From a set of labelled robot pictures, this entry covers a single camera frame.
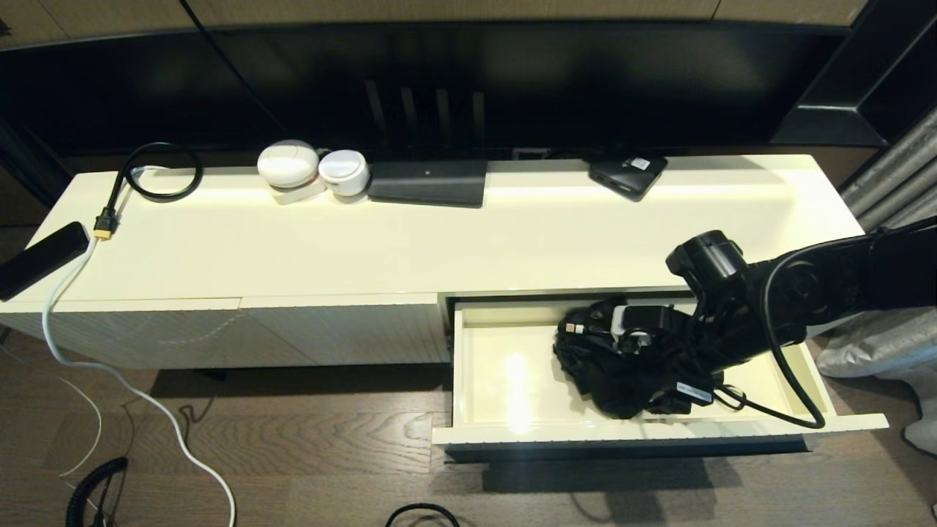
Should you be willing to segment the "white cabinet drawer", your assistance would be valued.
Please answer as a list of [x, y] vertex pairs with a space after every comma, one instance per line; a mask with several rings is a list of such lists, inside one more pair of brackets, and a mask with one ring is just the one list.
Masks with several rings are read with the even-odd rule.
[[720, 403], [688, 416], [605, 416], [578, 393], [552, 349], [564, 314], [606, 297], [495, 296], [455, 305], [452, 423], [432, 433], [448, 463], [779, 454], [804, 452], [817, 437], [888, 428], [881, 413], [838, 414], [803, 344], [783, 353], [822, 411], [820, 430]]

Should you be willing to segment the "white cream TV cabinet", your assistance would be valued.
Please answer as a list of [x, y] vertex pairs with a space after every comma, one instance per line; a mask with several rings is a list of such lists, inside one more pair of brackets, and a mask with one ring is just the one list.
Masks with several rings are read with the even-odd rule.
[[807, 154], [671, 160], [642, 201], [572, 160], [493, 162], [479, 208], [281, 206], [255, 169], [207, 169], [180, 201], [126, 189], [117, 211], [50, 324], [62, 351], [127, 370], [449, 362], [453, 302], [531, 302], [552, 324], [687, 297], [665, 258], [704, 231], [747, 261], [863, 234]]

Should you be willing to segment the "black flat screen TV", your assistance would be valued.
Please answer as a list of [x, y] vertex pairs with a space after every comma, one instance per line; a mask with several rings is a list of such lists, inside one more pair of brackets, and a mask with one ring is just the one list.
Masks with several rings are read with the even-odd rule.
[[394, 151], [766, 143], [845, 37], [765, 23], [381, 23], [0, 51], [0, 116], [57, 154], [280, 139]]

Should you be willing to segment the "black umbrella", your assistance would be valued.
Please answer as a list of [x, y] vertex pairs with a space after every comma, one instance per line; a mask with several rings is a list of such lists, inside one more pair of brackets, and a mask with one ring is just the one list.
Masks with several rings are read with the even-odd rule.
[[[645, 407], [638, 385], [640, 367], [637, 354], [640, 337], [645, 334], [626, 334], [618, 340], [613, 338], [610, 334], [613, 308], [620, 304], [628, 304], [625, 297], [616, 296], [568, 310], [556, 327], [553, 354], [558, 358], [563, 373], [572, 378], [578, 392], [590, 397], [603, 414], [630, 419], [642, 414]], [[689, 340], [692, 322], [693, 317], [685, 329]], [[724, 373], [718, 367], [706, 364], [701, 351], [696, 347], [693, 349], [703, 366], [712, 373], [723, 374], [715, 393], [720, 388], [728, 389], [724, 384]]]

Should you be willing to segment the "flat black set-top box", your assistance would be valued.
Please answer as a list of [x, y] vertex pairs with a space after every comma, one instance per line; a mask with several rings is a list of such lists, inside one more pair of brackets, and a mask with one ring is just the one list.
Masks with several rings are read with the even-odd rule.
[[378, 162], [366, 194], [382, 203], [479, 208], [486, 176], [486, 160]]

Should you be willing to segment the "small white round device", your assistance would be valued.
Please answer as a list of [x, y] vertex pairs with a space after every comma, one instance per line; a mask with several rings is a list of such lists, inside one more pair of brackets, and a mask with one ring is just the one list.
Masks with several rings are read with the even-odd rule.
[[335, 195], [354, 197], [365, 192], [370, 171], [365, 156], [355, 150], [338, 150], [319, 160], [319, 177]]

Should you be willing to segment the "long black rectangular device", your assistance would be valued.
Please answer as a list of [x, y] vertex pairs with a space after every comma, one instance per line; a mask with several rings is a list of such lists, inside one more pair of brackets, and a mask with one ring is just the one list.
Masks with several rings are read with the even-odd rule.
[[0, 302], [7, 302], [70, 263], [89, 247], [83, 224], [68, 223], [0, 263]]

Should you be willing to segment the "white flat device base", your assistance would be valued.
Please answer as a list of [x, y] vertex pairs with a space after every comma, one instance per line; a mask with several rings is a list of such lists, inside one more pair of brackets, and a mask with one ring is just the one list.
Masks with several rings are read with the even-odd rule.
[[298, 203], [298, 201], [317, 197], [325, 193], [328, 187], [321, 178], [315, 177], [295, 187], [278, 187], [272, 184], [269, 190], [275, 203], [279, 206], [288, 206], [289, 204]]

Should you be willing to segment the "small black box with sticker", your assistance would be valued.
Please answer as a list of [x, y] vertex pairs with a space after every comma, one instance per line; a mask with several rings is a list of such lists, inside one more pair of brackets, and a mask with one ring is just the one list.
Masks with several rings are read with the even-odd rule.
[[589, 179], [631, 201], [642, 201], [668, 160], [651, 154], [606, 154], [589, 161]]

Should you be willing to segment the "black wall shelf frame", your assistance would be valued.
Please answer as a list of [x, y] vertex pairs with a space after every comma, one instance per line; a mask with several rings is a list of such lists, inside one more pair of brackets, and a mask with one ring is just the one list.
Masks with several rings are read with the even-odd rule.
[[771, 138], [883, 147], [937, 107], [937, 0], [869, 0]]

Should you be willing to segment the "large white round device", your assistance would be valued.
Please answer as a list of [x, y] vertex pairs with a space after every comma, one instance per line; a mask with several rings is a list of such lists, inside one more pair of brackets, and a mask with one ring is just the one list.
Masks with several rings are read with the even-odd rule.
[[319, 154], [304, 141], [278, 141], [261, 151], [255, 166], [267, 184], [295, 189], [311, 183], [318, 173]]

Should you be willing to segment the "grey curtain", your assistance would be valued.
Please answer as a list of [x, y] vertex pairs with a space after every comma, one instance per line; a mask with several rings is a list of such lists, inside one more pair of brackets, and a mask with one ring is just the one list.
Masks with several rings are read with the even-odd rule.
[[[841, 197], [866, 231], [937, 216], [937, 104]], [[859, 315], [835, 330], [816, 363], [827, 377], [908, 384], [921, 416], [904, 427], [903, 437], [937, 457], [937, 307]]]

